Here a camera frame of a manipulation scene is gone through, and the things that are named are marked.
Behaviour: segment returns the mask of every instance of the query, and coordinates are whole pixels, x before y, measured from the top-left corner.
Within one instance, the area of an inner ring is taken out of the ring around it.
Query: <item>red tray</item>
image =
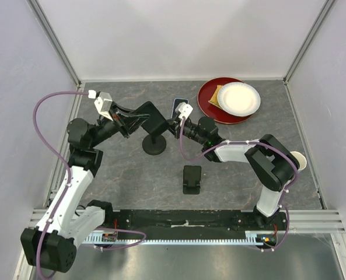
[[[248,115],[246,117],[237,117],[209,103],[209,100],[210,98],[212,98],[218,85],[223,86],[227,83],[232,83],[232,82],[242,83],[242,81],[234,79],[234,78],[216,78],[216,79],[210,80],[209,82],[206,82],[201,87],[197,95],[197,103],[201,111],[206,116],[213,118],[216,122],[221,124],[238,124],[245,121],[250,116],[252,116],[252,115]]]

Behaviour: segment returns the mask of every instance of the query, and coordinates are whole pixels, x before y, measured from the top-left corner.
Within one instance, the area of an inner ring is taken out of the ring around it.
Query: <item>red wire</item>
[[[275,230],[275,232],[274,232],[274,234],[272,235],[273,237],[274,237],[275,235],[277,235],[277,233],[278,233],[278,227],[277,227],[277,224],[276,224],[276,223],[274,224],[274,230]]]

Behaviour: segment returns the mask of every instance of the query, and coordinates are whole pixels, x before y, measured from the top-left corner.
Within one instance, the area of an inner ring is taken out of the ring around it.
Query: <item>cable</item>
[[[78,207],[81,207],[82,209],[86,209],[86,207],[83,206],[83,205],[78,205],[77,209],[78,209]],[[77,216],[80,216],[80,214],[77,213],[77,210],[74,211],[74,214],[77,215]]]
[[[37,265],[37,272],[38,275],[41,279],[46,280],[46,279],[51,279],[54,275],[55,275],[55,271],[50,275],[50,276],[44,276],[42,273],[42,269],[40,266],[40,254],[41,254],[41,250],[42,250],[42,245],[43,245],[43,240],[44,240],[44,236],[47,233],[48,227],[50,226],[49,220],[52,219],[62,201],[62,199],[64,198],[65,194],[67,193],[69,186],[68,184],[70,184],[71,179],[72,179],[72,172],[70,170],[69,165],[67,164],[67,161],[47,142],[47,140],[43,137],[42,133],[39,130],[38,124],[37,124],[37,112],[38,112],[38,108],[40,107],[40,105],[47,100],[48,98],[51,98],[53,96],[58,96],[58,95],[88,95],[88,92],[55,92],[55,93],[51,93],[49,95],[44,96],[42,99],[40,99],[37,104],[35,105],[34,111],[33,111],[33,124],[34,124],[34,129],[37,132],[39,138],[42,140],[43,144],[45,144],[46,147],[48,147],[48,149],[55,154],[60,161],[62,161],[62,163],[65,166],[65,169],[67,170],[68,173],[68,181],[67,184],[65,185],[65,188],[62,192],[62,194],[60,195],[57,203],[55,204],[52,212],[50,213],[47,221],[46,221],[46,225],[40,235],[39,238],[39,242],[38,242],[38,248],[37,248],[37,257],[36,257],[36,265]]]
[[[226,145],[258,145],[258,146],[263,146],[267,149],[270,149],[272,150],[273,152],[277,153],[278,155],[280,155],[283,159],[285,159],[289,165],[291,165],[291,168],[293,169],[294,173],[295,173],[295,176],[292,178],[292,180],[284,187],[284,189],[282,190],[282,194],[280,196],[280,199],[279,199],[279,202],[278,204],[280,205],[284,196],[285,196],[285,193],[286,193],[286,190],[291,186],[293,185],[298,177],[299,177],[299,172],[297,170],[297,167],[295,166],[295,164],[293,163],[293,161],[291,161],[285,154],[283,154],[280,150],[278,149],[275,149],[274,147],[270,146],[270,145],[267,145],[265,143],[262,143],[262,142],[257,142],[257,141],[229,141],[229,142],[224,142],[224,143],[219,143],[209,149],[207,149],[205,152],[203,152],[202,154],[200,154],[199,156],[195,157],[194,159],[190,159],[186,156],[185,152],[184,152],[184,149],[183,149],[183,130],[184,130],[184,123],[186,122],[186,118],[183,117],[182,119],[182,124],[181,124],[181,127],[180,127],[180,132],[179,132],[179,146],[180,146],[180,152],[182,154],[182,157],[185,159],[185,160],[188,160],[188,161],[194,161],[194,160],[198,160],[200,159],[201,157],[203,157],[205,154],[207,154],[208,152],[218,148],[218,147],[221,147],[221,146],[226,146]],[[271,249],[263,249],[265,251],[273,251],[274,249],[278,248],[280,244],[282,244],[287,236],[287,233],[288,233],[288,230],[289,230],[289,212],[288,212],[288,208],[287,207],[284,207],[285,209],[285,213],[286,213],[286,219],[287,219],[287,227],[286,227],[286,230],[285,230],[285,233],[283,235],[283,238],[282,240],[277,244],[275,245],[274,248],[271,248]]]
[[[116,229],[117,228],[117,219],[115,219],[113,223],[114,223],[114,228]],[[104,238],[104,236],[102,236],[102,239],[115,242],[117,240],[117,238],[118,238],[118,232],[116,233],[115,237],[112,237],[112,238],[108,238],[108,237],[110,237],[110,236],[106,236],[105,238]],[[98,245],[98,246],[100,246],[102,248],[110,248],[113,245],[114,245],[114,243],[106,244],[106,245]]]
[[[275,232],[274,232],[274,234],[272,235],[273,237],[276,236],[276,235],[278,234],[278,226],[277,226],[276,223],[274,224],[274,230],[275,230]]]
[[[268,244],[265,240],[264,240],[264,244],[267,246],[267,247],[270,247],[270,248],[274,248],[277,244],[278,244],[278,235],[275,236],[275,245],[270,245]]]
[[[147,238],[147,234],[145,234],[144,232],[139,232],[137,230],[128,230],[128,229],[109,229],[109,228],[105,228],[105,227],[99,227],[97,229],[101,229],[101,230],[112,230],[115,232],[125,232],[125,233],[132,233],[135,235],[143,235],[143,238],[141,240],[138,240],[137,242],[122,246],[122,247],[111,247],[111,248],[102,248],[100,246],[94,246],[94,248],[99,249],[101,251],[114,251],[114,250],[121,250],[121,249],[126,249],[126,248],[130,248],[130,247],[134,247],[140,243],[142,243],[146,238]]]

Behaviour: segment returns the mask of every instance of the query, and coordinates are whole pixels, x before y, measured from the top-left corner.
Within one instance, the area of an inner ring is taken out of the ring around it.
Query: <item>white wall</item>
[[[324,0],[40,0],[81,79],[283,77]]]
[[[54,157],[33,129],[35,103],[46,94],[74,90],[26,1],[0,1],[0,279],[12,279],[20,235],[34,207],[42,207]],[[58,146],[70,98],[39,112],[39,124]]]
[[[290,88],[323,198],[346,229],[346,0],[335,4]]]

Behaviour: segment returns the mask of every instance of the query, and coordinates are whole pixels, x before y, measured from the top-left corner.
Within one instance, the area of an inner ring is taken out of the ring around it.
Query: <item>white cup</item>
[[[306,157],[304,157],[303,154],[301,154],[300,152],[297,152],[297,151],[293,151],[293,152],[291,152],[291,154],[292,154],[292,156],[294,156],[297,159],[297,161],[300,164],[300,168],[298,169],[298,171],[301,172],[302,170],[304,170],[307,166]]]

